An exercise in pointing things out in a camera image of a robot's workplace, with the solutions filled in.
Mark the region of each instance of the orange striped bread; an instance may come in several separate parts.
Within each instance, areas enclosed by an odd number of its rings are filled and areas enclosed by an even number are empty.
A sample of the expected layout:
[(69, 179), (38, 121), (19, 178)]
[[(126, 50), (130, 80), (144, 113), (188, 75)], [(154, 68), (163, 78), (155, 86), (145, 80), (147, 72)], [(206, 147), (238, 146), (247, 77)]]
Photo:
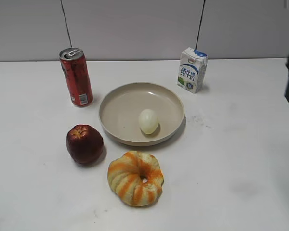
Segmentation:
[(158, 160), (146, 153), (130, 151), (110, 163), (108, 184), (123, 202), (132, 206), (150, 205), (162, 192), (163, 174)]

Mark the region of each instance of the bread hole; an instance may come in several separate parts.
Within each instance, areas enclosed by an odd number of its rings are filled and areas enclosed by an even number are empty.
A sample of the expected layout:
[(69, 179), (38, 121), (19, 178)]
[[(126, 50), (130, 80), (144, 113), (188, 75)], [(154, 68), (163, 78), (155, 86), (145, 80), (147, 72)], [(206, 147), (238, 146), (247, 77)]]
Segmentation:
[(141, 179), (141, 181), (142, 181), (143, 183), (148, 182), (148, 179), (147, 179), (147, 177), (145, 177), (145, 176), (140, 176), (140, 179)]

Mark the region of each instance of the pull tab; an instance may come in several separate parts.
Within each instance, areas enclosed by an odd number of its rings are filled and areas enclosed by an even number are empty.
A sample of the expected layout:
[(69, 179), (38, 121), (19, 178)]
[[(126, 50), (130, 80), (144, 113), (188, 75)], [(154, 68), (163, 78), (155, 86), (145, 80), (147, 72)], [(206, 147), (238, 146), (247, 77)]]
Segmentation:
[(78, 53), (78, 50), (72, 50), (72, 51), (70, 51), (67, 55), (69, 56), (69, 57), (73, 57), (75, 54), (77, 54)]

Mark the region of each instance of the white wall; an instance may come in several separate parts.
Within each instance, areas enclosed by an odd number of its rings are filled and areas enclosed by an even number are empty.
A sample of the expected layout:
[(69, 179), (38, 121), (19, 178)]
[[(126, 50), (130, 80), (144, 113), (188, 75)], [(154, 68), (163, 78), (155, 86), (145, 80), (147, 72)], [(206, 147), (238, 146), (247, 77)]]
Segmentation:
[(289, 10), (283, 0), (207, 0), (198, 50), (210, 58), (285, 57)]
[(195, 46), (202, 0), (64, 0), (73, 46), (90, 60), (178, 59)]
[[(179, 59), (194, 47), (202, 0), (63, 0), (88, 60)], [(57, 60), (69, 47), (60, 0), (0, 0), (0, 61)], [(198, 50), (210, 58), (285, 57), (283, 0), (207, 0)]]
[(0, 61), (54, 60), (68, 46), (59, 0), (0, 0)]

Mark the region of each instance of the plate rim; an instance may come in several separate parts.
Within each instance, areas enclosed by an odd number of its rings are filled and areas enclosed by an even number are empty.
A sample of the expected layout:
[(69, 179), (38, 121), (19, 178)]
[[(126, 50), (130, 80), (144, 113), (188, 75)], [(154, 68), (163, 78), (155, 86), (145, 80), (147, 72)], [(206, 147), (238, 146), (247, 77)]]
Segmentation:
[[(181, 118), (181, 121), (180, 121), (178, 127), (176, 127), (176, 129), (174, 129), (174, 130), (173, 130), (172, 132), (170, 132), (169, 134), (167, 134), (167, 135), (165, 135), (165, 136), (163, 136), (163, 137), (161, 137), (161, 138), (152, 140), (152, 141), (131, 141), (131, 140), (127, 140), (127, 139), (122, 139), (122, 138), (114, 135), (114, 134), (113, 134), (112, 132), (110, 132), (107, 128), (105, 128), (105, 125), (103, 124), (102, 119), (101, 119), (101, 106), (102, 106), (103, 102), (105, 101), (106, 97), (107, 97), (108, 95), (110, 95), (111, 93), (117, 91), (118, 89), (122, 88), (122, 87), (125, 87), (125, 86), (127, 86), (127, 85), (133, 85), (133, 84), (149, 84), (149, 85), (155, 85), (155, 86), (164, 88), (164, 89), (168, 90), (169, 92), (171, 92), (171, 93), (178, 99), (178, 101), (179, 101), (179, 103), (180, 103), (180, 105), (181, 105), (181, 107), (182, 107), (182, 111), (183, 111), (183, 115), (182, 115), (182, 118)], [(120, 142), (120, 143), (123, 143), (123, 144), (132, 143), (132, 144), (136, 144), (136, 145), (137, 145), (137, 144), (146, 144), (146, 143), (147, 143), (147, 144), (148, 144), (147, 146), (150, 146), (150, 143), (153, 143), (152, 145), (155, 145), (155, 144), (158, 144), (158, 143), (160, 143), (160, 142), (164, 142), (165, 140), (167, 140), (168, 137), (170, 138), (170, 137), (171, 137), (173, 134), (175, 134), (175, 132), (180, 128), (180, 126), (181, 126), (181, 124), (182, 124), (182, 122), (183, 122), (183, 120), (184, 120), (184, 117), (185, 117), (185, 109), (184, 109), (184, 105), (183, 105), (183, 102), (182, 102), (182, 100), (180, 99), (180, 97), (179, 97), (175, 92), (173, 92), (172, 90), (170, 90), (170, 89), (168, 89), (168, 88), (166, 88), (166, 87), (164, 87), (164, 86), (162, 86), (162, 85), (160, 85), (160, 84), (156, 84), (156, 83), (152, 83), (152, 82), (132, 82), (132, 83), (124, 84), (124, 85), (121, 85), (121, 86), (119, 86), (119, 87), (114, 88), (113, 90), (111, 90), (111, 91), (102, 99), (101, 104), (100, 104), (100, 107), (99, 107), (99, 112), (98, 112), (98, 118), (99, 118), (99, 120), (100, 120), (100, 124), (102, 125), (103, 129), (104, 129), (108, 134), (110, 134), (111, 137), (115, 138), (116, 141), (118, 141), (118, 142)]]

